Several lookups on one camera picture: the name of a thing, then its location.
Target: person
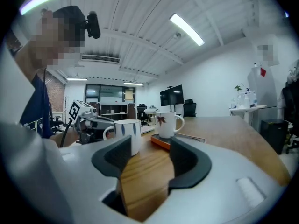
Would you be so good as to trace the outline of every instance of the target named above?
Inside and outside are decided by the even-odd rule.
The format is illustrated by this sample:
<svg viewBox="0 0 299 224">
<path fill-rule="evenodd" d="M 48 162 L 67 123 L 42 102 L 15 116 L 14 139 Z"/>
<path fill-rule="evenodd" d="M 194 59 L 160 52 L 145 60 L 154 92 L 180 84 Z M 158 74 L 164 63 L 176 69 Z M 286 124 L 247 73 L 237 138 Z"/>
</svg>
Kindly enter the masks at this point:
<svg viewBox="0 0 299 224">
<path fill-rule="evenodd" d="M 55 12 L 43 11 L 37 24 L 36 35 L 16 52 L 14 60 L 35 91 L 29 100 L 20 123 L 35 130 L 43 138 L 51 139 L 60 146 L 63 133 L 54 135 L 49 121 L 49 97 L 44 82 L 37 76 L 40 69 L 55 65 L 63 54 L 73 53 L 84 45 L 85 29 L 81 27 L 85 17 L 77 6 L 63 7 Z M 70 128 L 64 140 L 69 146 L 79 139 L 75 128 Z"/>
</svg>

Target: black box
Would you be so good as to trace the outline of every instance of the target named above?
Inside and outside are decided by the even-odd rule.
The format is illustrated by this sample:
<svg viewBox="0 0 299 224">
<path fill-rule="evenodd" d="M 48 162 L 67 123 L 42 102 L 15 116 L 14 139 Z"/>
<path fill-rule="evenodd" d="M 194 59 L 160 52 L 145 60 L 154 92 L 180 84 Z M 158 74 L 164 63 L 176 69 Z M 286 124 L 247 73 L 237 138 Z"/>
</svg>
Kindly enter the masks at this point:
<svg viewBox="0 0 299 224">
<path fill-rule="evenodd" d="M 288 132 L 288 122 L 281 119 L 262 120 L 260 134 L 277 154 L 281 154 Z"/>
</svg>

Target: orange tray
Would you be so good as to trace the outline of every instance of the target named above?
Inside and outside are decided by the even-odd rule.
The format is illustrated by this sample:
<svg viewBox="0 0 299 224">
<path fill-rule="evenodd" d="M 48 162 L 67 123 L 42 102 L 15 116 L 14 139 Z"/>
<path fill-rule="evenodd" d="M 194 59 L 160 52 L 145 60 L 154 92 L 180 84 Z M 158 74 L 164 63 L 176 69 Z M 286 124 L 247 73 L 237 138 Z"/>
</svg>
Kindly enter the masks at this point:
<svg viewBox="0 0 299 224">
<path fill-rule="evenodd" d="M 185 135 L 185 134 L 180 134 L 180 133 L 175 133 L 174 137 L 176 138 L 188 138 L 188 139 L 194 139 L 194 140 L 198 140 L 199 142 L 205 143 L 206 139 L 203 138 L 199 138 L 199 137 L 194 137 L 194 136 L 190 136 L 190 135 Z M 170 149 L 170 139 L 164 139 L 161 138 L 159 136 L 159 134 L 154 134 L 150 137 L 150 140 L 155 143 L 158 144 L 160 146 L 162 146 L 163 148 L 166 149 Z"/>
</svg>

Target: air vent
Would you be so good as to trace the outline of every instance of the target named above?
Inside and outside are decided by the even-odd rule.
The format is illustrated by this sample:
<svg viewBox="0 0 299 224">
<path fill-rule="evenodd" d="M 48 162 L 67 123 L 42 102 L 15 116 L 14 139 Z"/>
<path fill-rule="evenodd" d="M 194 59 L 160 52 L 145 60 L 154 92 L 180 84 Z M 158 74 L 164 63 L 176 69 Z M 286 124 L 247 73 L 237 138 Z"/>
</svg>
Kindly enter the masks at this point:
<svg viewBox="0 0 299 224">
<path fill-rule="evenodd" d="M 82 61 L 94 61 L 94 62 L 107 62 L 113 64 L 119 64 L 119 58 L 110 56 L 97 56 L 97 55 L 81 55 Z"/>
</svg>

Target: white mug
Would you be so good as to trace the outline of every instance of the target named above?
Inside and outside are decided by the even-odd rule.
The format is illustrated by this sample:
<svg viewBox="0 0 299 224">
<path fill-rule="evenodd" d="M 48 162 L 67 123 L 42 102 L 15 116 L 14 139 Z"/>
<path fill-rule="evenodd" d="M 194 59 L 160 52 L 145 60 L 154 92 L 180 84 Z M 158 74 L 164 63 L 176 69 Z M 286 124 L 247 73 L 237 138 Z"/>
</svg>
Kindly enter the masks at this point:
<svg viewBox="0 0 299 224">
<path fill-rule="evenodd" d="M 180 118 L 183 122 L 182 126 L 178 130 L 175 130 L 177 124 L 176 117 Z M 156 119 L 159 136 L 164 139 L 169 139 L 174 136 L 174 133 L 180 131 L 185 125 L 184 119 L 176 115 L 175 112 L 157 113 Z"/>
<path fill-rule="evenodd" d="M 131 135 L 131 156 L 139 152 L 141 146 L 141 123 L 138 119 L 124 119 L 114 122 L 114 126 L 110 126 L 103 132 L 103 139 L 106 140 L 106 132 L 110 129 L 114 130 L 117 138 Z"/>
</svg>

